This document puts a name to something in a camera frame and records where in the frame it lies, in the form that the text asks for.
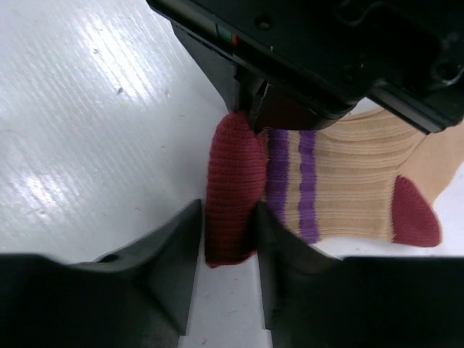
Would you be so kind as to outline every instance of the red fabric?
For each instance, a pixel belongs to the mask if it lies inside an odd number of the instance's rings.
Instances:
[[[395,181],[391,203],[394,243],[417,247],[440,244],[440,224],[414,183],[402,176]]]
[[[234,265],[253,253],[247,223],[265,183],[262,139],[244,112],[225,116],[216,128],[208,166],[204,253],[209,266]]]

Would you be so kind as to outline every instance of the ribbed fabric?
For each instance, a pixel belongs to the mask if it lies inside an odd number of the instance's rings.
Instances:
[[[248,218],[265,191],[263,141],[245,113],[232,113],[217,126],[208,166],[205,257],[209,266],[244,261],[255,249]]]
[[[266,199],[308,244],[356,236],[436,246],[431,205],[463,161],[463,130],[425,137],[383,110],[318,132],[269,131]]]

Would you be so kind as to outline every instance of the purple stripe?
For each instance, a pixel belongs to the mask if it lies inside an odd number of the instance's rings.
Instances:
[[[299,185],[301,199],[299,209],[299,230],[304,241],[308,244],[319,240],[318,223],[316,221],[316,163],[314,158],[314,146],[316,132],[302,130],[299,132],[298,150],[302,158],[301,174],[302,183]]]
[[[284,224],[286,192],[289,184],[289,132],[269,130],[268,138],[266,202],[278,220]]]

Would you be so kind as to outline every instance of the sock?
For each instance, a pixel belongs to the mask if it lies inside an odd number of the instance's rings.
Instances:
[[[435,198],[464,160],[464,125],[424,136],[381,110],[325,130],[269,130],[266,197],[308,244],[354,236],[434,247]]]
[[[255,249],[247,233],[250,213],[264,194],[264,144],[244,112],[224,117],[212,140],[205,206],[209,266],[243,262]]]

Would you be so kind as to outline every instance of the white surface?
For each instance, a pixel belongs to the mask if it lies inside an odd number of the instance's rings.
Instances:
[[[0,47],[2,252],[93,260],[204,197],[225,107],[144,0],[3,0]],[[334,255],[464,254],[464,167],[436,207],[437,248],[320,246]],[[202,260],[196,283],[183,348],[269,347],[256,259],[214,270]]]

